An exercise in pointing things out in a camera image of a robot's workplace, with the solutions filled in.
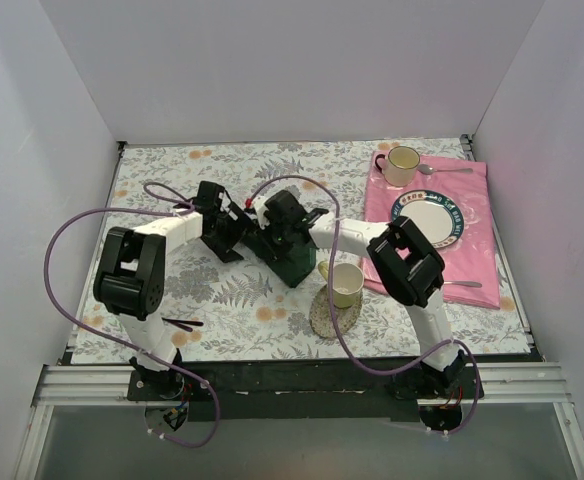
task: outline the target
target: coaster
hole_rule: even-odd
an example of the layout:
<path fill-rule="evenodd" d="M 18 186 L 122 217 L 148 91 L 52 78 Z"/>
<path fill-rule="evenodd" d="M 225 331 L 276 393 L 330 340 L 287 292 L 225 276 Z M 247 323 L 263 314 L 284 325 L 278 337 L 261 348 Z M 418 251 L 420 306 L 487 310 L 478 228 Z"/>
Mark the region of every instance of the coaster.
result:
<path fill-rule="evenodd" d="M 322 338 L 336 338 L 336 332 L 332 325 L 330 318 L 330 308 L 328 306 L 328 287 L 325 285 L 312 300 L 310 307 L 310 326 L 314 333 Z M 354 305 L 348 308 L 334 307 L 336 310 L 336 318 L 339 324 L 341 333 L 350 330 L 356 323 L 359 315 L 361 315 L 361 308 L 363 307 L 363 292 L 356 299 Z"/>

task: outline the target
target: utensil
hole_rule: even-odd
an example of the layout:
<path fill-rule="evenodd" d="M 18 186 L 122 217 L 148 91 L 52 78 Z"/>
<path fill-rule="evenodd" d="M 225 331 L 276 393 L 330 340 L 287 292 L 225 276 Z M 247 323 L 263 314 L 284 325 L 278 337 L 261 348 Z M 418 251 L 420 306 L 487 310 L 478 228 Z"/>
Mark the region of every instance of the utensil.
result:
<path fill-rule="evenodd" d="M 328 267 L 326 261 L 317 266 L 319 273 L 328 281 Z M 334 266 L 332 280 L 332 300 L 338 308 L 348 308 L 354 305 L 363 290 L 363 270 L 352 263 L 339 263 Z"/>
<path fill-rule="evenodd" d="M 432 190 L 411 190 L 392 205 L 392 220 L 399 215 L 412 219 L 434 248 L 456 242 L 463 233 L 461 210 L 442 193 Z"/>
<path fill-rule="evenodd" d="M 421 163 L 416 169 L 423 175 L 432 175 L 433 173 L 441 172 L 456 172 L 456 173 L 472 173 L 474 170 L 471 168 L 434 168 L 425 163 Z"/>
<path fill-rule="evenodd" d="M 483 286 L 481 282 L 469 282 L 466 280 L 450 280 L 449 282 L 443 282 L 443 285 L 460 285 L 462 287 L 473 288 L 481 288 Z"/>
<path fill-rule="evenodd" d="M 379 165 L 379 160 L 384 159 L 385 165 Z M 395 187 L 405 187 L 410 184 L 416 175 L 416 169 L 421 163 L 419 153 L 410 148 L 394 147 L 387 154 L 379 153 L 374 157 L 374 165 L 383 174 L 385 180 Z"/>

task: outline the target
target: mug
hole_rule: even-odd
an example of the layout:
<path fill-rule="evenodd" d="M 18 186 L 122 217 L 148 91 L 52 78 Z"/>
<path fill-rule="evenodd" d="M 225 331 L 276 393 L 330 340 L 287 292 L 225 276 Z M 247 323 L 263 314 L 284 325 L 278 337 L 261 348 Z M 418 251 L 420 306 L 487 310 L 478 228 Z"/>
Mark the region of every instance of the mug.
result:
<path fill-rule="evenodd" d="M 379 159 L 384 158 L 385 167 L 381 168 Z M 416 175 L 416 169 L 421 163 L 419 153 L 410 147 L 394 147 L 387 155 L 379 153 L 374 157 L 374 165 L 383 174 L 385 180 L 395 187 L 405 187 Z"/>
<path fill-rule="evenodd" d="M 319 273 L 328 281 L 328 267 L 326 261 L 317 266 Z M 348 308 L 354 305 L 363 290 L 363 270 L 353 263 L 339 263 L 334 266 L 332 273 L 332 301 L 335 307 Z"/>

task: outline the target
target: plate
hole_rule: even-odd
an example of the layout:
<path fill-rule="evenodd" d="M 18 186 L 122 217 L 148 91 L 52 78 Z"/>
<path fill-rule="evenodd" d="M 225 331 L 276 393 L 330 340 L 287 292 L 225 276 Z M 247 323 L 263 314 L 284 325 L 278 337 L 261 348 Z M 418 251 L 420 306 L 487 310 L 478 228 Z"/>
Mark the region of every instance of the plate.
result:
<path fill-rule="evenodd" d="M 463 233 L 463 215 L 456 203 L 432 190 L 412 190 L 392 205 L 392 220 L 410 218 L 434 248 L 452 245 Z"/>

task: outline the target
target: gray floor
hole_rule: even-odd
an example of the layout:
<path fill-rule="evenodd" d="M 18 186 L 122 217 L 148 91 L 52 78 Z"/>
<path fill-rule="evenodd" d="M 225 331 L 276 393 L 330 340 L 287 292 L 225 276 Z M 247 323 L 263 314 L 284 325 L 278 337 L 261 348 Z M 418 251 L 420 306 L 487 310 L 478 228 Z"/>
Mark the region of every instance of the gray floor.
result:
<path fill-rule="evenodd" d="M 194 439 L 207 428 L 181 430 Z M 480 405 L 447 442 L 382 419 L 226 420 L 195 451 L 149 436 L 140 407 L 57 407 L 38 473 L 65 480 L 576 478 L 552 405 Z"/>

